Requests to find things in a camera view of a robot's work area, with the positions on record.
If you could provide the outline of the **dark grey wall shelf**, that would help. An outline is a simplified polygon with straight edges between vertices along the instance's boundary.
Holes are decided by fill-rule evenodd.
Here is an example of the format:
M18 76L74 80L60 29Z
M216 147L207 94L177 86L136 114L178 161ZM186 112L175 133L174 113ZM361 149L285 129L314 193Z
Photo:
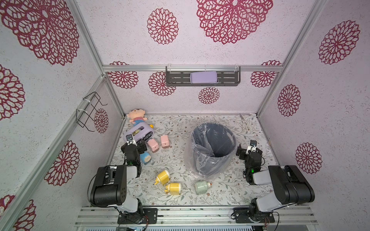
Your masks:
M214 84L191 84L192 72L216 71L218 82ZM241 82L239 66L167 66L165 81L171 87L235 87Z

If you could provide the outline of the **pink pencil sharpener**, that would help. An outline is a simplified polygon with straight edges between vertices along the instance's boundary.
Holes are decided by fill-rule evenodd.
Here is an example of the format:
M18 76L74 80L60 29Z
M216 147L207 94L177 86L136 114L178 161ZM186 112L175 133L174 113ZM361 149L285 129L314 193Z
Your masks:
M169 148L170 147L170 140L168 135L161 136L161 146L162 148Z
M147 144L153 153L157 152L160 148L158 142L155 139L148 140Z

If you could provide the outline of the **blue pencil sharpener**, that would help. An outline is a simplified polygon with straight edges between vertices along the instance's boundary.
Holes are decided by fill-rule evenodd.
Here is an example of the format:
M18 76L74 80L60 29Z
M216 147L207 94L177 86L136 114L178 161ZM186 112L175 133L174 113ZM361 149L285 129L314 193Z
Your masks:
M140 154L140 159L141 159L141 162L146 165L151 161L151 155L148 152L144 152Z

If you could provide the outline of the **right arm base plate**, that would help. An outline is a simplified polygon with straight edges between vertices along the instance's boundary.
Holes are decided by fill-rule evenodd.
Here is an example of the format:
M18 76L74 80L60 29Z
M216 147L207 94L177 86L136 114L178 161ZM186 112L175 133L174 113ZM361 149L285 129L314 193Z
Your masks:
M234 208L230 218L236 223L274 223L275 218L271 212L260 212L249 208Z

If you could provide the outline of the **yellow pencil sharpener lower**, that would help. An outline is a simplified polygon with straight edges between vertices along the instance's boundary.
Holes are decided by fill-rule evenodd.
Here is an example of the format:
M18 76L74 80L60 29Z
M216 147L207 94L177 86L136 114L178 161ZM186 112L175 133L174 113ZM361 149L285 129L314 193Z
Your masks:
M180 195L182 192L181 183L170 183L165 187L165 193L170 195Z

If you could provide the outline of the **purple tissue box toy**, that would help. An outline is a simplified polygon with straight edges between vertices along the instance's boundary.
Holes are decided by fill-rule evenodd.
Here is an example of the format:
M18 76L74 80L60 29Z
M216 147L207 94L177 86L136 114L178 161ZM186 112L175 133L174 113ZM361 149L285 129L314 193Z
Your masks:
M151 128L146 122L141 122L124 133L123 135L124 142L128 141L127 140L128 135L132 135L135 141L139 141L140 139L148 141L154 135L154 129Z

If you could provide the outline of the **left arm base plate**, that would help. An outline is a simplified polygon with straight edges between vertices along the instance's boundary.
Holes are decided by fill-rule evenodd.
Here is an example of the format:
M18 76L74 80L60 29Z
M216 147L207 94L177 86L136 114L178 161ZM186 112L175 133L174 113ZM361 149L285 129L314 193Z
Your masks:
M118 218L118 224L156 224L158 218L157 208L139 208L135 213L120 212Z

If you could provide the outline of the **plush doll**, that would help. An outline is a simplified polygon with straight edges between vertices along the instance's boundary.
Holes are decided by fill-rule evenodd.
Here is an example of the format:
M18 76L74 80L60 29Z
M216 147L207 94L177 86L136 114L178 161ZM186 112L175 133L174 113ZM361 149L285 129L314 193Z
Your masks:
M129 118L129 122L134 126L147 121L147 117L145 117L145 110L143 109L134 109L127 114L127 117Z

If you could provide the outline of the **aluminium front rail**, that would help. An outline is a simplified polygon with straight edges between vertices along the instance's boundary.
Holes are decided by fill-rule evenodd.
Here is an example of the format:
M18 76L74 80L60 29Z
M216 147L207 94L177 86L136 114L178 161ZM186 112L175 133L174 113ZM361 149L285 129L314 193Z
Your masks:
M157 206L143 207L149 218L149 227L185 227L185 226L266 226L275 228L282 225L317 225L311 208L308 205L280 208L262 218L252 221L246 214L246 206ZM118 211L113 208L82 207L75 228L82 230L88 227L117 227Z

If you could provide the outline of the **yellow pencil sharpener upper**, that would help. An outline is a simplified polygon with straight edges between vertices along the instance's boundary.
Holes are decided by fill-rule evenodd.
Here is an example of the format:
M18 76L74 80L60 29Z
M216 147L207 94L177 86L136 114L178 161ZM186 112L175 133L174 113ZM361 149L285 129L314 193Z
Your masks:
M164 171L162 171L161 173L159 173L155 179L155 185L157 184L162 184L162 185L165 185L167 184L168 182L170 181L170 173L167 169L165 169Z

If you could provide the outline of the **green pencil sharpener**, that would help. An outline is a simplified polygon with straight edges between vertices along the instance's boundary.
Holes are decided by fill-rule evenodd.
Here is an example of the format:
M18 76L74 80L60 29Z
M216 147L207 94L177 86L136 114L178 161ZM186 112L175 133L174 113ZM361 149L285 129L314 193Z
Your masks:
M195 192L197 195L205 194L212 188L212 183L207 181L199 181L195 183Z

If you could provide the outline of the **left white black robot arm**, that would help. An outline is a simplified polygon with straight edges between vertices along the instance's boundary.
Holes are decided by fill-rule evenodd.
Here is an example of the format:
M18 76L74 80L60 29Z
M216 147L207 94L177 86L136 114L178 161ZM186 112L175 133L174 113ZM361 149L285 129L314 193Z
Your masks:
M99 167L89 183L87 198L98 208L114 208L119 213L118 224L142 224L148 222L140 199L127 193L127 181L140 177L140 155L146 151L143 139L128 141L121 147L125 155L122 165Z

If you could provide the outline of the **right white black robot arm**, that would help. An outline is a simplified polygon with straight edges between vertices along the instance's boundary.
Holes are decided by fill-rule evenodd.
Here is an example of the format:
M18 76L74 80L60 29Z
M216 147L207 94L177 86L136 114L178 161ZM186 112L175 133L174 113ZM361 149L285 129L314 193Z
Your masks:
M274 165L261 170L266 162L262 157L262 150L256 145L257 142L252 140L248 148L243 149L241 145L237 148L236 156L245 164L243 176L249 185L271 185L273 191L263 197L254 198L246 208L235 208L231 218L236 223L274 222L273 213L277 209L315 200L313 188L297 166Z

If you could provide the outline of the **yellow pencil sharpener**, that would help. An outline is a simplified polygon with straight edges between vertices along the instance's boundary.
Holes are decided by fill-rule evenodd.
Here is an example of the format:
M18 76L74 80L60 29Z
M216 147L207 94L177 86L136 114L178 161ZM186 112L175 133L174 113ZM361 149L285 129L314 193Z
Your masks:
M181 183L170 183L165 187L165 193L170 195L180 195L182 192Z
M165 185L167 184L168 182L170 181L170 173L167 169L165 169L164 171L162 171L161 173L159 173L155 179L155 185L157 184L162 184L162 185Z

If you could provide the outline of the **purple soap box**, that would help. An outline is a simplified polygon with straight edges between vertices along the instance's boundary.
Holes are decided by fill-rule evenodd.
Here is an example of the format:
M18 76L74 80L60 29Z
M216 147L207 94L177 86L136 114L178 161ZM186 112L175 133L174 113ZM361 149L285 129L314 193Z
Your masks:
M218 82L216 71L192 72L190 74L191 84L214 84Z

